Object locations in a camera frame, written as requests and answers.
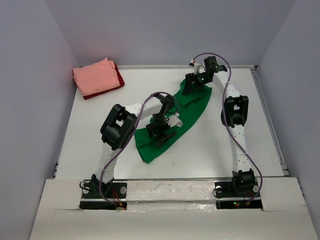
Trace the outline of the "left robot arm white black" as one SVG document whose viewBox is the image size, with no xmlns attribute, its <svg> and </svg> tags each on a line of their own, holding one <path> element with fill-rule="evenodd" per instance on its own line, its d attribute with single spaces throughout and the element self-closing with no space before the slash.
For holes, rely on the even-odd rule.
<svg viewBox="0 0 320 240">
<path fill-rule="evenodd" d="M 159 149 L 176 135 L 175 131 L 168 131 L 182 126 L 179 111 L 178 100 L 162 91 L 141 103 L 114 105 L 100 128 L 102 151 L 99 165 L 91 176 L 90 190 L 103 199 L 110 194 L 117 158 L 134 136 L 140 120 L 152 118 L 146 130 L 149 138 L 155 138 Z"/>
</svg>

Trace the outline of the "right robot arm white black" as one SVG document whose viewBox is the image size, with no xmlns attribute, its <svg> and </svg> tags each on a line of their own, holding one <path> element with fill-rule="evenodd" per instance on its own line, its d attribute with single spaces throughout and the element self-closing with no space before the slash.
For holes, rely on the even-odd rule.
<svg viewBox="0 0 320 240">
<path fill-rule="evenodd" d="M 221 123 L 226 128 L 232 152 L 232 178 L 230 181 L 215 183 L 213 195 L 221 198 L 249 198 L 257 187 L 254 170 L 256 164 L 247 152 L 245 125 L 248 119 L 249 98 L 241 94 L 231 82 L 232 71 L 228 63 L 218 64 L 217 55 L 209 53 L 204 64 L 192 58 L 189 65 L 192 73 L 185 76 L 183 95 L 204 90 L 209 83 L 214 83 L 221 93 Z"/>
</svg>

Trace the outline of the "green t shirt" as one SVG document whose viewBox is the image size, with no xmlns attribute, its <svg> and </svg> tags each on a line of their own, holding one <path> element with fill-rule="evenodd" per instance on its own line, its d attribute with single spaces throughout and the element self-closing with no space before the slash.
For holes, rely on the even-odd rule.
<svg viewBox="0 0 320 240">
<path fill-rule="evenodd" d="M 179 115 L 170 120 L 169 123 L 177 123 L 180 120 L 182 123 L 172 126 L 169 130 L 165 131 L 166 134 L 176 132 L 176 134 L 168 139 L 162 147 L 157 147 L 157 140 L 154 136 L 149 137 L 147 128 L 140 128 L 134 134 L 135 146 L 143 162 L 149 164 L 155 158 L 162 155 L 174 143 L 182 137 L 200 118 L 205 111 L 209 100 L 212 95 L 212 88 L 204 86 L 201 90 L 196 90 L 188 95 L 183 95 L 183 89 L 186 81 L 180 83 L 180 89 L 174 94 L 178 101 L 174 109 L 179 106 Z"/>
</svg>

